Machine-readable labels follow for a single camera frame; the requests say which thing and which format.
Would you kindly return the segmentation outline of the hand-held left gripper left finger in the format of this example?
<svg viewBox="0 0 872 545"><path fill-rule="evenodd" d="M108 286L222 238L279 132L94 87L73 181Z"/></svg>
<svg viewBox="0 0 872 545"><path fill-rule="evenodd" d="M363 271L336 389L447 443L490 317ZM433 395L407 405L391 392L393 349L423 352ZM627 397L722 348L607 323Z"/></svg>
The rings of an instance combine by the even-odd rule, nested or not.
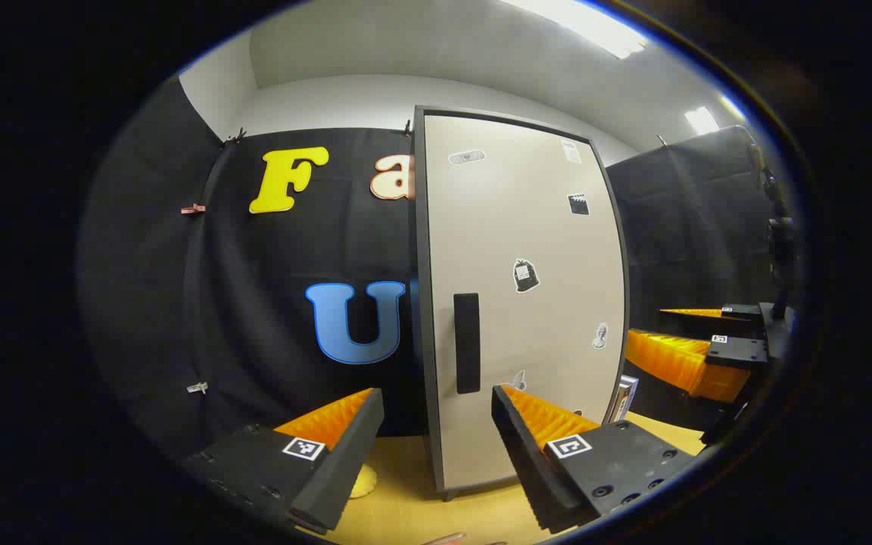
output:
<svg viewBox="0 0 872 545"><path fill-rule="evenodd" d="M276 428L246 425L182 466L259 522L325 535L339 524L384 416L382 390L366 388Z"/></svg>

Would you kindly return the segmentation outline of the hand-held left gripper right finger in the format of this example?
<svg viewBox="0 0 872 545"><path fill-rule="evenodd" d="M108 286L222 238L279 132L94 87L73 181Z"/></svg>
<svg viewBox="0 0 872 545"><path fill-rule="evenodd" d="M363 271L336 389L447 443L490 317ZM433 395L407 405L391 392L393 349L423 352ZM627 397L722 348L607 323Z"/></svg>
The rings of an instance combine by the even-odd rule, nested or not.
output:
<svg viewBox="0 0 872 545"><path fill-rule="evenodd" d="M649 497L693 455L628 420L596 424L509 385L491 415L539 526L551 534Z"/></svg>

